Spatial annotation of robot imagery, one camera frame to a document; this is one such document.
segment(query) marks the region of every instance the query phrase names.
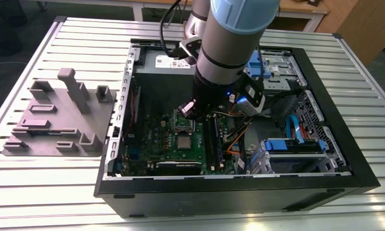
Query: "blue led light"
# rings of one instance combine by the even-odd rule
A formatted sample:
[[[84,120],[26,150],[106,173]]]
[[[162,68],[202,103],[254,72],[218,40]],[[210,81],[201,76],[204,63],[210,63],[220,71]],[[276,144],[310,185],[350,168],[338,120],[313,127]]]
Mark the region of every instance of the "blue led light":
[[[242,103],[245,100],[246,100],[246,98],[242,97],[242,98],[240,98],[240,99],[237,100],[237,103]]]

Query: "gray fixture base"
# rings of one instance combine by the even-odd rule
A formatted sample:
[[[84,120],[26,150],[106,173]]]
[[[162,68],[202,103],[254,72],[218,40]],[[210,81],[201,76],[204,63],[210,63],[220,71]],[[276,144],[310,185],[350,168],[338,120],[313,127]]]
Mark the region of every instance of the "gray fixture base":
[[[13,135],[4,145],[2,154],[8,156],[100,156],[102,145],[98,143],[105,141],[114,102],[100,103],[96,92],[97,90],[88,90],[86,104],[90,111],[88,114],[80,113],[66,89],[48,91],[46,102],[32,99],[17,127],[13,129]],[[113,90],[110,90],[110,97],[116,98]],[[86,147],[89,143],[85,147],[80,143],[84,134],[89,139],[96,134],[96,143],[92,148]],[[14,143],[20,141],[26,147],[25,145],[14,147]],[[69,142],[73,142],[70,148],[60,147]]]

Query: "floor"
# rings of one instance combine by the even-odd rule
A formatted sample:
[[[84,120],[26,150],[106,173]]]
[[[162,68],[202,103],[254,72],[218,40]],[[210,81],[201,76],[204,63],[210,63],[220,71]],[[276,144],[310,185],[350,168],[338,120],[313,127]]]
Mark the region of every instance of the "floor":
[[[104,18],[116,20],[133,20],[132,9],[129,7],[82,5],[68,3],[48,3],[48,10],[41,12],[36,2],[21,1],[21,6],[28,17],[28,24],[16,28],[16,32],[22,42],[24,50],[9,57],[0,57],[0,62],[24,62],[28,63],[30,56],[42,40],[42,37],[50,27],[53,18],[57,15],[68,15],[70,17]],[[144,20],[158,22],[164,12],[150,9],[142,9]],[[180,21],[180,16],[173,18],[174,22]],[[22,72],[22,64],[0,65],[0,106],[5,97],[17,81]],[[385,90],[385,53],[382,52],[374,62],[368,66],[369,72],[373,74],[378,84]]]

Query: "slotted aluminum surface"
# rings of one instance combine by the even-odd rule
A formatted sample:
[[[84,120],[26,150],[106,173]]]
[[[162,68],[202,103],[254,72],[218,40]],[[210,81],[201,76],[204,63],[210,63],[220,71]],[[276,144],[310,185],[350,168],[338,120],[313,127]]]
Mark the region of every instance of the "slotted aluminum surface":
[[[181,40],[182,26],[165,29]],[[158,39],[157,23],[68,18],[53,23],[0,109],[0,228],[60,230],[385,230],[385,93],[330,34],[268,30],[261,45],[304,48],[356,137],[381,187],[297,213],[121,219],[93,197],[98,158],[6,157],[2,144],[20,120],[34,80],[76,69],[88,89],[118,89],[130,38]]]

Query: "white label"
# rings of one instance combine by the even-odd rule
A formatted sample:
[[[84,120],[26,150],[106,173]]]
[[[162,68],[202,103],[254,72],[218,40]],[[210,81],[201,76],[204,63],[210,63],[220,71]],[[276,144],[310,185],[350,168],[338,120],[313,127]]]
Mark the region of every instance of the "white label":
[[[256,96],[256,90],[254,90],[253,88],[249,88],[248,94],[249,94],[249,96],[250,96],[252,98],[254,98],[254,96]]]
[[[241,160],[241,158],[238,159],[238,166],[244,169],[245,167],[245,164],[244,164],[244,161]]]
[[[236,96],[234,94],[229,95],[229,102],[234,103],[236,102]]]
[[[189,69],[190,65],[186,63],[186,61],[182,60],[174,60],[173,58],[168,57],[166,55],[158,55],[156,57],[156,68],[184,68]]]
[[[269,66],[268,69],[269,69],[269,71],[278,71],[278,67],[277,66]]]

